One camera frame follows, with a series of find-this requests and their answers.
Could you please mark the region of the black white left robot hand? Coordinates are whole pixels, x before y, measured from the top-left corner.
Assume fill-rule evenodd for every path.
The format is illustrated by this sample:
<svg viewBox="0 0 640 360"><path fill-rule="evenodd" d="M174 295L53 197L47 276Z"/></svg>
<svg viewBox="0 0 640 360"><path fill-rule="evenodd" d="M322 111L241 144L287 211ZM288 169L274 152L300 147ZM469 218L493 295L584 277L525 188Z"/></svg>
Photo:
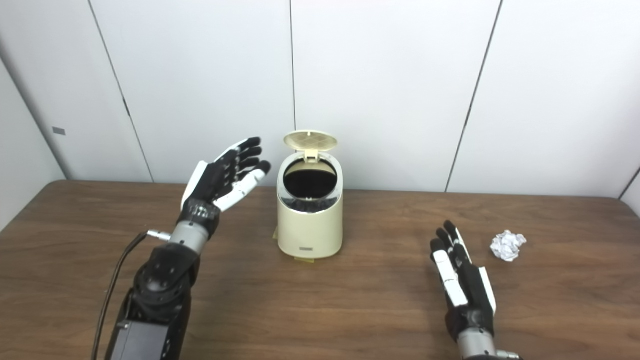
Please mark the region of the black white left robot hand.
<svg viewBox="0 0 640 360"><path fill-rule="evenodd" d="M200 226L210 239L220 215L246 198L270 172L270 162L260 159L261 142L260 137L249 137L213 162L200 161L183 192L177 223Z"/></svg>

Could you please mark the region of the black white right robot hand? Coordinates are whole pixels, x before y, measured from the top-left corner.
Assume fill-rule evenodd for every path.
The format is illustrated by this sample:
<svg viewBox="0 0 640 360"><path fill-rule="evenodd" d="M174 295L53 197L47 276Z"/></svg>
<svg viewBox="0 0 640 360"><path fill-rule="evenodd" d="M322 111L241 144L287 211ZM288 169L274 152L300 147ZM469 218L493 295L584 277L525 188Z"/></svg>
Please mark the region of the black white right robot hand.
<svg viewBox="0 0 640 360"><path fill-rule="evenodd" d="M461 232L449 219L430 241L430 260L445 291L450 337L457 341L464 331L473 329L494 336L496 299L489 275L485 267L473 264Z"/></svg>

